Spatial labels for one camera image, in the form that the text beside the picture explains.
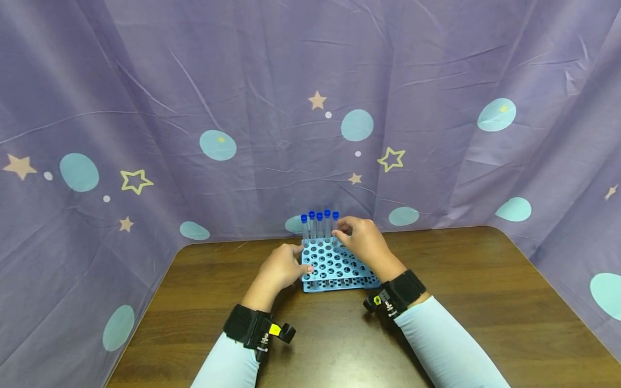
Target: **wrist strap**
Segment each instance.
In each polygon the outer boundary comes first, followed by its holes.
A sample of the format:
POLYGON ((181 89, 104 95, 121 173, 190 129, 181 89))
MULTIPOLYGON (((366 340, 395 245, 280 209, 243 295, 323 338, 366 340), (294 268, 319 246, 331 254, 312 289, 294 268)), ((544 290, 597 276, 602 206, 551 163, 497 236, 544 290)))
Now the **wrist strap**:
POLYGON ((244 348, 254 349, 256 360, 260 362, 268 351, 270 335, 290 343, 296 329, 288 323, 280 327, 272 322, 271 314, 238 304, 224 324, 224 333, 227 337, 241 342, 244 348))
POLYGON ((382 283, 380 292, 369 295, 363 305, 371 313, 384 305, 388 317, 395 319, 426 291, 425 285, 408 269, 393 280, 382 283))

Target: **purple fabric backdrop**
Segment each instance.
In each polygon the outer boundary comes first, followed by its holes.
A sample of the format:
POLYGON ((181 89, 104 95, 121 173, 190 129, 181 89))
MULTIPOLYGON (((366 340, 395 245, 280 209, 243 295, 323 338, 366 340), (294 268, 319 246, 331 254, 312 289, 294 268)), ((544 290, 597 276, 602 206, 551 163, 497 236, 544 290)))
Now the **purple fabric backdrop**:
POLYGON ((101 386, 175 253, 492 225, 621 356, 619 0, 0 3, 0 386, 101 386))

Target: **wooden table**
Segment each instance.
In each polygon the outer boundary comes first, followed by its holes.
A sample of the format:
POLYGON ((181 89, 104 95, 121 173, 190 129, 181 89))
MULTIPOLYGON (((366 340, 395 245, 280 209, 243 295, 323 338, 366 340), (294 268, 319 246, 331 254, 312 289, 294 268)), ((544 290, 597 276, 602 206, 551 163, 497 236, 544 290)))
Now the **wooden table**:
MULTIPOLYGON (((388 245, 516 387, 621 387, 621 366, 501 232, 487 227, 385 235, 388 245)), ((282 241, 182 250, 108 388, 189 387, 261 262, 282 241)), ((427 387, 399 330, 367 316, 365 292, 289 292, 258 387, 427 387)))

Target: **yellow star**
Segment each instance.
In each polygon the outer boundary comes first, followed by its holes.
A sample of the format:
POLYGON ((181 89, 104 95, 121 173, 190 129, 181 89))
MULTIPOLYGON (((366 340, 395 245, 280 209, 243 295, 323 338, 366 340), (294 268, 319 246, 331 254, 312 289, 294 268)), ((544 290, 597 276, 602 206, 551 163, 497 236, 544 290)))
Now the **yellow star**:
POLYGON ((26 175, 30 173, 36 173, 37 170, 30 167, 30 157, 16 158, 13 155, 8 155, 10 163, 3 168, 4 171, 11 171, 19 175, 19 179, 26 179, 26 175))
POLYGON ((351 182, 351 184, 362 183, 360 181, 360 178, 362 178, 362 175, 356 175, 356 173, 351 173, 351 178, 347 180, 351 182))
POLYGON ((386 155, 384 155, 383 158, 378 159, 378 163, 384 166, 384 172, 387 173, 393 167, 403 167, 403 162, 401 161, 401 158, 403 157, 403 154, 405 153, 406 153, 405 150, 395 151, 392 148, 387 147, 386 155), (390 155, 397 155, 397 163, 393 163, 389 166, 388 163, 386 163, 386 159, 388 159, 390 155))
POLYGON ((133 222, 129 220, 129 216, 125 217, 124 220, 119 220, 119 222, 120 222, 119 231, 126 230, 127 233, 130 232, 130 229, 132 228, 132 225, 134 224, 133 222))
POLYGON ((610 189, 608 189, 608 194, 606 194, 606 196, 604 197, 604 200, 607 201, 610 197, 612 197, 612 195, 617 192, 617 188, 618 187, 619 187, 619 185, 617 184, 617 185, 611 187, 610 189))
POLYGON ((315 95, 309 98, 309 101, 312 102, 312 111, 315 110, 315 108, 324 108, 324 101, 327 97, 322 97, 321 94, 319 94, 319 91, 315 91, 315 95))
POLYGON ((120 187, 121 190, 133 190, 134 193, 140 195, 140 193, 142 192, 142 188, 145 186, 152 186, 153 182, 151 182, 150 180, 148 180, 147 178, 145 178, 145 170, 140 169, 134 173, 130 173, 129 171, 121 171, 120 172, 121 176, 123 177, 123 186, 120 187), (138 185, 138 187, 135 187, 129 183, 129 177, 130 176, 136 176, 136 175, 140 175, 140 179, 142 180, 142 183, 138 185))

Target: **sleeve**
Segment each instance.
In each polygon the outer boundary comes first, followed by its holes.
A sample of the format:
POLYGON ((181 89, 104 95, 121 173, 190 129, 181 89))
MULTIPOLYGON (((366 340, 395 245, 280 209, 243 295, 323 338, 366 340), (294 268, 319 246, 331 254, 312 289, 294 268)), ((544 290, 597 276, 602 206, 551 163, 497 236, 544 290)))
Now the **sleeve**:
POLYGON ((437 388, 509 387, 485 351, 434 297, 395 322, 437 388))
POLYGON ((255 351, 222 333, 191 388, 254 388, 258 371, 255 351))

